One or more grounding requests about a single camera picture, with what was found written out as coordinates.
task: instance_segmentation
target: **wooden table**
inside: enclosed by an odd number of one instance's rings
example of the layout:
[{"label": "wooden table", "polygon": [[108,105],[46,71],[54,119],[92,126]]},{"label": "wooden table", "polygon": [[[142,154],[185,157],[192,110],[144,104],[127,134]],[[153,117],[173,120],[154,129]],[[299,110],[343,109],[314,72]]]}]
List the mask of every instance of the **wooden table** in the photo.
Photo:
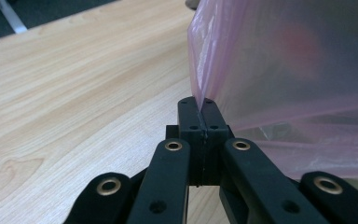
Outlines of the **wooden table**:
[{"label": "wooden table", "polygon": [[[62,223],[97,175],[150,162],[191,95],[184,1],[123,0],[0,39],[0,223]],[[190,223],[227,222],[218,188]]]}]

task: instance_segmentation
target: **translucent plastic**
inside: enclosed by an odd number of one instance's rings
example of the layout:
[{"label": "translucent plastic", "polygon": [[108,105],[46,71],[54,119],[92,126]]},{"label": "translucent plastic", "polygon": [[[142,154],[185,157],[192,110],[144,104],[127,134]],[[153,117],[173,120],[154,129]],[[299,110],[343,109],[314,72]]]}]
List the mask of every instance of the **translucent plastic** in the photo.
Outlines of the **translucent plastic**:
[{"label": "translucent plastic", "polygon": [[202,0],[193,94],[286,174],[358,177],[358,1]]}]

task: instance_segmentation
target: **gray floor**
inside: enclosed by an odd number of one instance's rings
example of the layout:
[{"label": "gray floor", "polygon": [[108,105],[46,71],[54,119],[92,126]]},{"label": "gray floor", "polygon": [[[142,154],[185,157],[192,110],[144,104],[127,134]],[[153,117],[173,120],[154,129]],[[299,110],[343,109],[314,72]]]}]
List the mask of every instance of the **gray floor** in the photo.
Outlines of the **gray floor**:
[{"label": "gray floor", "polygon": [[[115,0],[7,0],[27,28],[67,17]],[[0,12],[0,37],[14,34]]]}]

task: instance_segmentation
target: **black bracket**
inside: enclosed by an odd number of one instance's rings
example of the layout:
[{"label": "black bracket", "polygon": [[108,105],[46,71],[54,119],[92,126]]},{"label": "black bracket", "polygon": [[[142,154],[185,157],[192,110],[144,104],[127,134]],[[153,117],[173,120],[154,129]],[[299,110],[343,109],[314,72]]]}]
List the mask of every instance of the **black bracket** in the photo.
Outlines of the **black bracket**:
[{"label": "black bracket", "polygon": [[358,223],[358,190],[323,172],[290,180],[252,141],[235,138],[217,105],[178,103],[147,170],[94,178],[65,223],[186,223],[188,186],[220,186],[231,223]]}]

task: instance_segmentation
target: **hole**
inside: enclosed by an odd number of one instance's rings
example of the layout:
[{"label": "hole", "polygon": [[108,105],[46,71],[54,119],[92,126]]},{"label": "hole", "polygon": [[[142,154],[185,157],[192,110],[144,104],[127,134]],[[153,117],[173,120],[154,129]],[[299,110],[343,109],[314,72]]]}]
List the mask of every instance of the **hole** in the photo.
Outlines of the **hole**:
[{"label": "hole", "polygon": [[237,150],[248,150],[251,148],[251,145],[242,141],[235,141],[232,146],[234,146]]},{"label": "hole", "polygon": [[300,207],[296,203],[288,200],[282,203],[282,208],[284,211],[292,214],[297,214],[300,212]]},{"label": "hole", "polygon": [[336,183],[336,181],[328,177],[317,176],[313,179],[313,183],[316,187],[318,187],[318,189],[321,189],[329,194],[341,194],[343,191],[342,187]]},{"label": "hole", "polygon": [[115,182],[106,182],[102,185],[103,190],[111,190],[114,189],[116,186]]},{"label": "hole", "polygon": [[169,142],[165,144],[165,148],[167,148],[169,151],[177,151],[182,148],[182,144],[179,142]]},{"label": "hole", "polygon": [[103,179],[97,186],[97,193],[102,196],[112,195],[121,188],[121,182],[115,177]]},{"label": "hole", "polygon": [[177,148],[179,148],[179,145],[177,145],[176,143],[170,143],[170,144],[168,145],[168,147],[170,147],[170,148],[172,148],[172,149],[177,149]]},{"label": "hole", "polygon": [[321,185],[324,186],[325,188],[328,188],[328,189],[335,189],[336,186],[330,182],[327,182],[325,180],[322,180],[321,181]]},{"label": "hole", "polygon": [[160,214],[167,209],[167,204],[163,201],[152,202],[149,206],[149,210],[154,214]]}]

